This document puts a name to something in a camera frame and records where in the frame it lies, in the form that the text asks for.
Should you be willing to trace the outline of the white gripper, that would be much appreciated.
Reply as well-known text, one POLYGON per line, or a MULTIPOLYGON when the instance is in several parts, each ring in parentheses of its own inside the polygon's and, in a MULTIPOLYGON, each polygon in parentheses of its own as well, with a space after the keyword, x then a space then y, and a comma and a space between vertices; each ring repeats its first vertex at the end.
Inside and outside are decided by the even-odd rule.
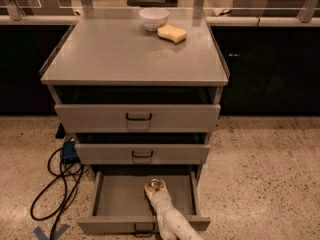
POLYGON ((163 179, 160 179, 161 191, 156 192, 156 190, 149 184, 145 185, 144 190, 158 216, 163 216, 167 211, 174 208, 171 195, 168 192, 167 185, 163 179))

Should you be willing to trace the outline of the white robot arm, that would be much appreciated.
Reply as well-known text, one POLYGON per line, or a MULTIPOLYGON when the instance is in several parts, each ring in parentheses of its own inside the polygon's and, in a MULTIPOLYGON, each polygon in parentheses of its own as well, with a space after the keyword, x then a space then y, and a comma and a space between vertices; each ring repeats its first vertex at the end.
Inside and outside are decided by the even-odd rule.
POLYGON ((163 179, 152 179, 144 187, 151 206, 156 212, 162 240, 204 240, 172 202, 163 179))

